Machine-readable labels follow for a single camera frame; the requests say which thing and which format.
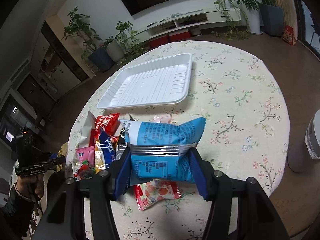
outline red box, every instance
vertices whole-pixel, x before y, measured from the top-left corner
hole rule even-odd
[[[164,45],[167,44],[169,42],[168,40],[168,35],[162,35],[162,36],[158,36],[153,38],[152,40],[149,41],[149,45],[150,47],[154,48],[154,47],[158,47],[160,45]]]
[[[169,33],[170,41],[180,41],[190,37],[191,37],[191,33],[188,29]]]

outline black sleeve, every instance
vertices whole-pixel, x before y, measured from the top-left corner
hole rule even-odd
[[[27,236],[34,202],[29,202],[18,195],[14,186],[11,188],[7,203],[1,213],[12,231],[19,237]]]

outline floral tablecloth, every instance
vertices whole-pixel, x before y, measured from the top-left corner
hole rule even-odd
[[[255,177],[268,195],[275,190],[284,170],[290,123],[281,90],[260,59],[220,43],[181,41],[153,49],[123,68],[185,52],[193,54],[189,93],[176,105],[98,110],[100,97],[120,70],[100,86],[72,127],[66,162],[68,176],[72,176],[71,160],[88,110],[95,116],[120,112],[122,117],[129,118],[130,113],[141,121],[167,113],[175,124],[205,117],[206,127],[197,146],[202,158],[231,178]],[[138,210],[131,191],[112,202],[120,238],[200,238],[211,203],[202,199],[195,185],[181,182],[178,185],[182,198],[162,200],[145,211]],[[230,232],[236,229],[236,216],[234,199]],[[88,199],[85,220],[87,237],[93,239]]]

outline potted plant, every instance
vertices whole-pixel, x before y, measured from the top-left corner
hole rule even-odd
[[[122,61],[121,65],[125,65],[135,58],[142,55],[146,50],[141,46],[139,39],[134,35],[137,31],[132,30],[133,24],[131,22],[118,22],[116,30],[119,33],[115,36],[120,45],[126,51],[125,60]]]
[[[270,36],[281,37],[284,29],[283,9],[276,6],[276,0],[261,0],[258,3],[264,31]]]
[[[219,5],[219,7],[223,8],[224,10],[226,9],[230,9],[231,8],[231,4],[230,4],[231,0],[216,0],[214,2],[215,5]]]
[[[260,15],[257,0],[235,0],[240,5],[241,10],[246,15],[246,22],[250,33],[261,34],[260,31]]]
[[[117,37],[113,38],[113,36],[111,36],[111,38],[106,39],[104,46],[114,62],[118,62],[124,58],[124,52],[117,42]]]
[[[102,41],[96,31],[85,22],[90,16],[76,13],[78,8],[75,7],[68,14],[70,17],[69,25],[64,27],[64,37],[80,37],[83,40],[84,52],[81,55],[82,60],[87,58],[91,60],[102,72],[110,69],[114,62],[108,55],[104,47],[97,47],[95,40]]]

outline tv stand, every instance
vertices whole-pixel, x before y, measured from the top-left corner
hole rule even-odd
[[[157,36],[174,32],[176,30],[187,29],[192,26],[199,26],[208,23],[226,22],[228,18],[233,21],[240,21],[240,10],[227,9],[230,17],[225,16],[217,8],[208,8],[198,11],[192,11],[183,14],[171,15],[168,19],[162,19],[160,21],[149,24],[148,26],[138,30],[135,38],[140,42],[148,41]]]

